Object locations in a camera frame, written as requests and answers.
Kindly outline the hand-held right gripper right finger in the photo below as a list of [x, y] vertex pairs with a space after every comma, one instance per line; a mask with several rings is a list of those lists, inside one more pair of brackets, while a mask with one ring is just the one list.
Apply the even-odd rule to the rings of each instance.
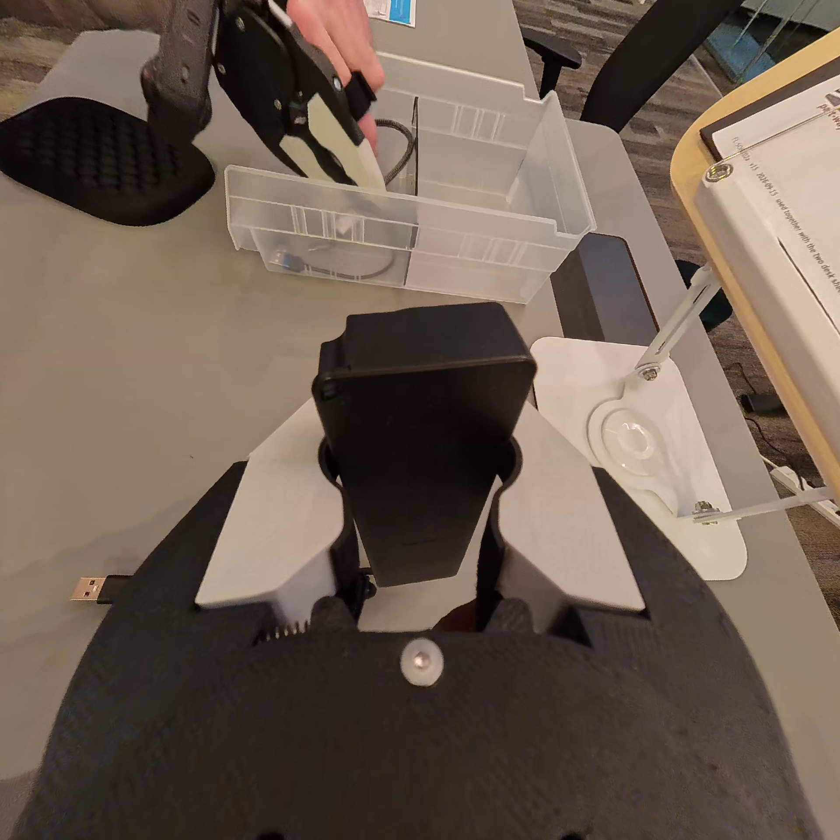
[[500, 462], [479, 547], [479, 616], [519, 599], [532, 617], [571, 606], [638, 614], [644, 599], [595, 472], [530, 403]]

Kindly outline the black multi-port hub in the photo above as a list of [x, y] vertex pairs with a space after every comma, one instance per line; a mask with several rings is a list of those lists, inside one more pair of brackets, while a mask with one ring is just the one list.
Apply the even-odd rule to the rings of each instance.
[[498, 302], [351, 314], [311, 393], [380, 587], [456, 575], [537, 365]]

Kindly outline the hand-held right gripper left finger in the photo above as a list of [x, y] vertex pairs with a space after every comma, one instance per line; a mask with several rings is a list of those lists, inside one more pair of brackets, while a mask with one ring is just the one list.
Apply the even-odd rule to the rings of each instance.
[[324, 431], [308, 399], [252, 451], [201, 584], [202, 608], [268, 604], [277, 617], [310, 617], [336, 595], [358, 615], [358, 540]]

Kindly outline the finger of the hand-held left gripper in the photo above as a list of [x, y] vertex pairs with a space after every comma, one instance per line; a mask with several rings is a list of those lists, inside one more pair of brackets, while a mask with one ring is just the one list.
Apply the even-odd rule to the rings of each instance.
[[325, 153], [325, 178], [375, 192], [386, 190], [370, 142], [364, 135], [355, 142], [320, 95], [312, 98], [312, 137]]
[[309, 129], [283, 134], [280, 159], [300, 176], [323, 182], [346, 183], [341, 163], [321, 146]]

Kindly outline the black office chair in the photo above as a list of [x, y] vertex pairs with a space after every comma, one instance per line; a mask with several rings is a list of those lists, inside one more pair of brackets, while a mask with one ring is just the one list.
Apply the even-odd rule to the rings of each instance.
[[569, 119], [621, 132], [724, 19], [734, 1], [514, 2], [521, 31], [547, 39], [576, 66], [555, 91]]

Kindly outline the clear plastic storage bin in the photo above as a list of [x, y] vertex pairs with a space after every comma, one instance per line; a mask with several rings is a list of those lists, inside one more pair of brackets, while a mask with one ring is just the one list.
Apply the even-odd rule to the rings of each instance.
[[513, 80], [387, 52], [380, 59], [386, 85], [376, 114], [416, 139], [388, 192], [230, 165], [224, 180], [234, 246], [259, 253], [255, 231], [268, 203], [367, 200], [416, 230], [401, 285], [354, 283], [528, 303], [595, 229], [556, 94], [538, 100]]

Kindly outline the black rounded pad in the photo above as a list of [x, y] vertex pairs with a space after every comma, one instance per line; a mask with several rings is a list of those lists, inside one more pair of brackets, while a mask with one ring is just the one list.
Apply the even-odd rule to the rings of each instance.
[[8, 178], [89, 216], [127, 227], [167, 222], [197, 203], [215, 170], [193, 145], [87, 98], [42, 101], [1, 124]]

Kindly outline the person's left hand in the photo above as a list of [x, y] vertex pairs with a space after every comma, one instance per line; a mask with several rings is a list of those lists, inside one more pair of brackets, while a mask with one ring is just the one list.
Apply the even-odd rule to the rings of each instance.
[[382, 88], [385, 73], [362, 1], [288, 1], [287, 14], [303, 38], [328, 58], [342, 84], [357, 71], [373, 93]]

